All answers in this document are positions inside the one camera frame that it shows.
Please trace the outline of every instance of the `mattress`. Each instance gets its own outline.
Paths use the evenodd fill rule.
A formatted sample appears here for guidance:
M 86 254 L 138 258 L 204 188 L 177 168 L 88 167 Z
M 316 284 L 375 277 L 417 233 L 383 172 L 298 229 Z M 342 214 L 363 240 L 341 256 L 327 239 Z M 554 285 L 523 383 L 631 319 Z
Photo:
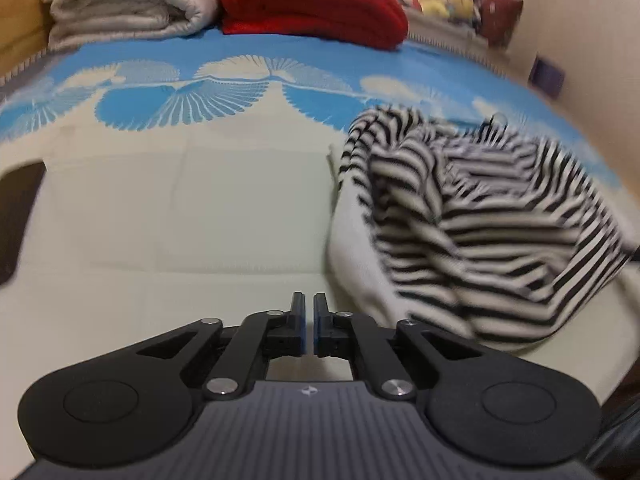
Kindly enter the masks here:
M 82 47 L 0 107 L 2 170 L 47 174 L 18 271 L 0 289 L 0 478 L 31 459 L 23 391 L 60 367 L 202 317 L 239 324 L 287 310 L 294 291 L 352 310 L 327 267 L 335 200 L 328 153 L 380 103 L 459 123 L 496 112 L 559 137 L 633 225 L 634 204 L 564 119 L 524 88 L 444 52 L 396 52 L 290 36 Z M 638 354 L 630 287 L 614 282 L 523 357 L 580 379 L 602 401 Z M 346 362 L 274 362 L 271 377 L 347 379 Z

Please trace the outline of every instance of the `black and white striped shirt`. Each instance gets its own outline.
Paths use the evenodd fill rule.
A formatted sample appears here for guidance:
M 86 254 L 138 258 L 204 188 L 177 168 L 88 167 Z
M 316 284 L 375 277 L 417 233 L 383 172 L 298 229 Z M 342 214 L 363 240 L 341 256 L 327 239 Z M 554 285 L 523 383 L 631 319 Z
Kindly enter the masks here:
M 483 342 L 530 344 L 628 260 L 590 178 L 552 139 L 372 108 L 350 127 L 339 182 L 330 261 L 382 322 L 414 316 Z

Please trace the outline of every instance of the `folded red towel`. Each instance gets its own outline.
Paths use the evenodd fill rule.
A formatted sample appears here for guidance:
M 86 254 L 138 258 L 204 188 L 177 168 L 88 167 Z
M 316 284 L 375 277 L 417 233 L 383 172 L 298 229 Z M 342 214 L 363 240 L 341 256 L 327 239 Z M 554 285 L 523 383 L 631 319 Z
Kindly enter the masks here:
M 397 0 L 222 0 L 225 34 L 299 34 L 391 50 L 408 23 Z

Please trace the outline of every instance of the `metal screw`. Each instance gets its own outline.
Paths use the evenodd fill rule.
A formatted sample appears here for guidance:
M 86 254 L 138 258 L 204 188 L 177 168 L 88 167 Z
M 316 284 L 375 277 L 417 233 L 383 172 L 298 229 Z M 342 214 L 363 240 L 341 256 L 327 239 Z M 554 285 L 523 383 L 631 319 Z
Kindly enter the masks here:
M 404 379 L 389 379 L 382 383 L 382 391 L 394 397 L 402 397 L 410 394 L 414 386 Z
M 207 390 L 212 394 L 228 395 L 238 389 L 238 383 L 228 377 L 216 377 L 207 382 Z

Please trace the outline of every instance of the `ribbed gray surface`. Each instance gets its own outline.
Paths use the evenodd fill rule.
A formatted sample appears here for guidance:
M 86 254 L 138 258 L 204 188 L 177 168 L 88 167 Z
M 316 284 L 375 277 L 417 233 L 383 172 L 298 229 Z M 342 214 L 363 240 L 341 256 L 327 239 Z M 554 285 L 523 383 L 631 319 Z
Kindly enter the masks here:
M 308 386 L 318 391 L 305 395 Z M 414 407 L 363 383 L 259 382 L 242 399 L 210 403 L 175 446 L 144 462 L 75 470 L 41 461 L 20 480 L 527 480 L 594 479 L 577 463 L 510 472 L 441 444 Z

